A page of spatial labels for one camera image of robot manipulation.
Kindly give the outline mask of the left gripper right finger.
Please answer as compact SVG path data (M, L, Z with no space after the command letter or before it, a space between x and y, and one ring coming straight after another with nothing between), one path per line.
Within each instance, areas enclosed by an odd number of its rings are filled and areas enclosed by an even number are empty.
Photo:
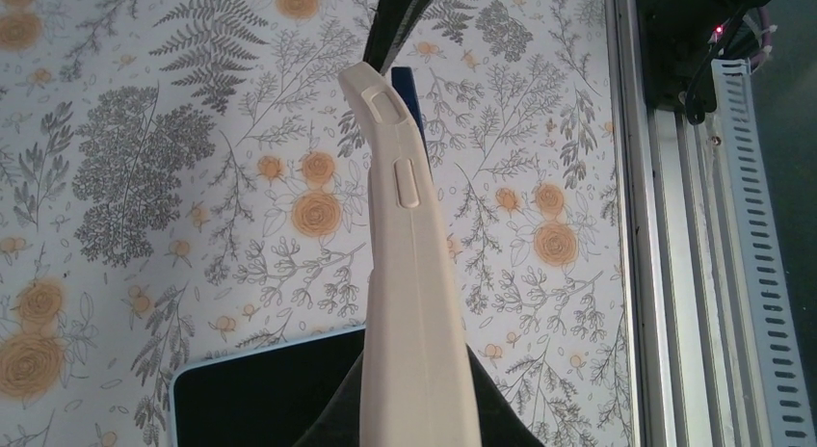
M467 348L484 447L542 447L519 419L479 358Z

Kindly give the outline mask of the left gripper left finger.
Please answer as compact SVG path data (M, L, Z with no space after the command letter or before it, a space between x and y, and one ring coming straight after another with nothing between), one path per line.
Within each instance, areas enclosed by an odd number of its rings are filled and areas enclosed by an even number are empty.
M352 368L317 420L294 444L295 447L358 447L360 445L360 353Z

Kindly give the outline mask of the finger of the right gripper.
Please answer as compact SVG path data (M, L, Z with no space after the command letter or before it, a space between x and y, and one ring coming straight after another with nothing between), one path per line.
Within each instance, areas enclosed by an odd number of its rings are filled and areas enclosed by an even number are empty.
M433 1L379 0L366 41L363 61L378 73L386 73L422 13Z

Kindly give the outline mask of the cream white phone case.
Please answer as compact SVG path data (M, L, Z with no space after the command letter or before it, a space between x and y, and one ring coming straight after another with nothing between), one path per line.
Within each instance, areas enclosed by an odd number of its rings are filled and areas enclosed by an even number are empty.
M419 128L366 63L339 85L371 149L373 272L360 394L364 446L477 446L480 423L444 223Z

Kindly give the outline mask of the black phone with blue edge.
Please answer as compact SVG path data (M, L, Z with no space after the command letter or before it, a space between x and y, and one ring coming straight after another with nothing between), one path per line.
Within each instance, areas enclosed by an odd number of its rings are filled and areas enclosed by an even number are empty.
M420 133L423 150L428 164L430 158L424 130L424 123L419 105L419 97L415 85L413 70L408 66L394 66L391 68L391 83L397 94L403 99Z

